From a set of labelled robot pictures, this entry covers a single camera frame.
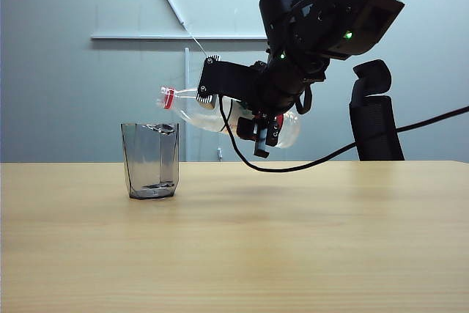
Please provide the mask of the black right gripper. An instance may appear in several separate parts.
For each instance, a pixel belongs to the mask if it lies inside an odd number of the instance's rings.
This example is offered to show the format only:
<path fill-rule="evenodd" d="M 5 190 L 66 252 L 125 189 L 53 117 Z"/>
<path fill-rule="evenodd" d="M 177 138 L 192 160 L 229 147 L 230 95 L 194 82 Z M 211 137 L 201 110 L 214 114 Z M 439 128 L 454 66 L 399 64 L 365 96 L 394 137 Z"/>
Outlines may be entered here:
<path fill-rule="evenodd" d="M 255 113 L 283 114 L 295 106 L 297 113 L 305 114 L 312 106 L 312 80 L 300 74 L 287 62 L 267 63 L 257 61 L 248 67 L 256 75 L 247 106 Z M 276 117 L 239 117 L 236 134 L 242 140 L 254 142 L 254 155 L 267 157 L 266 146 L 278 143 L 280 124 Z"/>

